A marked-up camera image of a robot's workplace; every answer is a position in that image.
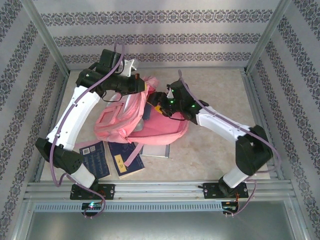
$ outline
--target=backpack strap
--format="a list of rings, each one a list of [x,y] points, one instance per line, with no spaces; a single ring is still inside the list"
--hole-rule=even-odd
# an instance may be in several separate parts
[[[134,159],[136,158],[136,156],[140,153],[142,147],[144,146],[143,143],[138,143],[138,145],[135,147],[135,149],[133,150],[133,152],[130,154],[130,156],[128,157],[128,159],[124,162],[124,165],[126,167],[129,167],[130,164],[134,161]]]

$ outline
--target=blue book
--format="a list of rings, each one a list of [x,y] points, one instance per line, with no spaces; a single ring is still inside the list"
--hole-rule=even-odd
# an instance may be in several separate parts
[[[134,143],[108,142],[108,145],[113,158],[115,169],[118,172],[120,179],[145,168],[139,154],[135,157],[129,167],[125,166],[124,164],[130,154],[136,148],[136,145]]]
[[[98,179],[102,179],[110,175],[103,141],[80,148],[79,151],[84,157],[83,164],[90,173]]]

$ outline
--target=book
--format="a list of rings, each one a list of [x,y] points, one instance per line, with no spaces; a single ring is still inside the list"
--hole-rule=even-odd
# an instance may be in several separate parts
[[[110,175],[103,141],[80,148],[79,152],[84,157],[83,164],[97,179]]]
[[[108,142],[109,150],[113,158],[115,169],[122,179],[131,174],[134,174],[145,168],[144,163],[141,160],[139,154],[135,157],[129,167],[125,166],[125,162],[130,154],[135,150],[136,145],[134,143],[117,143]]]
[[[169,158],[170,145],[143,145],[140,150],[141,156]]]

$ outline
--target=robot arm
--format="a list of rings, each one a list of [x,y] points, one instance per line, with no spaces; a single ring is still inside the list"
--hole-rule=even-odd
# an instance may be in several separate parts
[[[218,113],[206,102],[200,102],[212,113],[202,108],[188,93],[181,80],[167,85],[167,93],[154,92],[147,102],[155,107],[161,114],[171,117],[179,112],[182,116],[196,125],[200,125],[231,143],[235,143],[235,163],[236,166],[219,180],[219,189],[226,196],[234,194],[235,188],[249,176],[255,174],[267,161],[273,157],[273,152],[260,140],[252,137],[239,129],[247,130],[262,139],[268,141],[264,129],[258,125],[249,127],[237,123],[222,114]],[[219,116],[227,119],[230,123],[222,120]]]
[[[84,91],[106,75],[114,67],[119,57],[120,55],[118,53],[105,49],[102,52],[99,62],[94,63],[79,74],[72,98],[58,124],[47,135],[46,139],[38,138],[35,143],[35,146],[47,162],[50,160],[50,149],[57,135],[58,126],[61,124],[70,106],[75,104],[75,100]],[[119,67],[118,73],[111,75],[107,81],[99,84],[81,98],[81,101],[71,110],[58,135],[53,154],[53,165],[56,168],[63,169],[66,173],[70,174],[77,183],[80,183],[86,188],[90,188],[94,182],[98,183],[98,181],[95,181],[96,177],[91,174],[83,164],[83,156],[73,151],[79,131],[91,110],[100,98],[103,98],[107,90],[113,90],[123,96],[145,90],[145,82],[140,78],[139,74],[131,74],[137,67],[138,61],[135,59],[130,61],[124,60]]]

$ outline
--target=pink backpack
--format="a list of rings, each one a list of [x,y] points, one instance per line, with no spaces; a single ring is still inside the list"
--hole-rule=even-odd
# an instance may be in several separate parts
[[[127,167],[132,163],[144,144],[171,144],[188,129],[189,121],[179,121],[165,117],[151,108],[150,118],[144,120],[141,131],[134,131],[144,114],[148,95],[153,93],[159,81],[155,77],[143,79],[146,90],[137,94],[124,96],[114,95],[111,100],[117,101],[107,105],[97,119],[94,133],[99,140],[114,143],[138,143],[133,153],[125,161]],[[183,119],[177,112],[172,118]]]

